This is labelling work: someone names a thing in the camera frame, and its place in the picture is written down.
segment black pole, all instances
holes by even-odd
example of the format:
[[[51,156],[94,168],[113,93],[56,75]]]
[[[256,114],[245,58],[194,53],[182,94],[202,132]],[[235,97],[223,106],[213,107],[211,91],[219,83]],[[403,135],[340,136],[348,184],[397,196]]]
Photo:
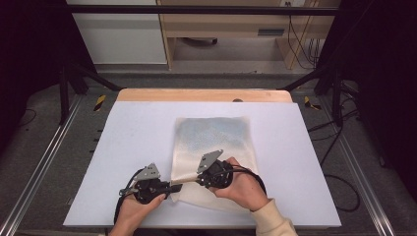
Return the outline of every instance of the black pole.
[[[91,14],[213,14],[339,16],[352,10],[339,8],[254,7],[254,6],[155,6],[155,5],[47,5],[46,9]]]

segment table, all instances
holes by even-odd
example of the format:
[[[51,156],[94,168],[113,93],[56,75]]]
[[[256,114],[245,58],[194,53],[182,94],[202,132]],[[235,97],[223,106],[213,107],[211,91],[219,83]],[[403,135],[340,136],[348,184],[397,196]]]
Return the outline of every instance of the table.
[[[236,98],[247,102],[224,102]],[[161,180],[168,180],[173,122],[179,116],[249,116],[260,173],[282,214],[296,227],[341,225],[298,106],[287,91],[143,88],[120,92],[64,225],[111,226],[118,191],[151,162],[158,165]],[[249,214],[165,201],[141,226],[252,228],[255,222]]]

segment fabric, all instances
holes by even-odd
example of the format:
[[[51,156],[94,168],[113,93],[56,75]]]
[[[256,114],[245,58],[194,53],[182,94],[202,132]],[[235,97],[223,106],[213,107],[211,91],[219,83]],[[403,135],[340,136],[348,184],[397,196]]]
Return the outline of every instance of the fabric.
[[[258,174],[255,153],[250,139],[249,119],[178,118],[171,181],[197,177],[197,168],[205,153],[223,149],[219,160],[234,156],[239,163]],[[229,212],[248,212],[236,203],[219,199],[195,182],[185,183],[180,193],[171,194],[174,202],[183,201],[198,207]]]
[[[274,199],[251,215],[257,222],[257,236],[297,235],[291,220],[279,213]]]

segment white cabinet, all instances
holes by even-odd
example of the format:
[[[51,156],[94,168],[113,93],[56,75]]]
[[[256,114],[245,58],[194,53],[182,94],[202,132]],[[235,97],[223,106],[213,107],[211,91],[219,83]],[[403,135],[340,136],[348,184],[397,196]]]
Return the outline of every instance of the white cabinet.
[[[155,5],[153,0],[67,0],[80,5]],[[166,64],[157,14],[73,14],[94,64]]]

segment metal bracket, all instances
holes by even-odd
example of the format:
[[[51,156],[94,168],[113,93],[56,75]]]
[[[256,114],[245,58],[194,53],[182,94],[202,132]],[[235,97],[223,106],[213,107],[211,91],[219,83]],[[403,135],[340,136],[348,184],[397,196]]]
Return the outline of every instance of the metal bracket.
[[[160,177],[159,171],[154,163],[145,166],[145,168],[134,177],[135,181],[158,179]]]
[[[223,154],[223,149],[215,150],[209,153],[206,153],[202,156],[202,160],[200,161],[199,168],[197,169],[197,173],[201,174],[203,171],[209,169],[212,164],[218,159],[219,156]]]

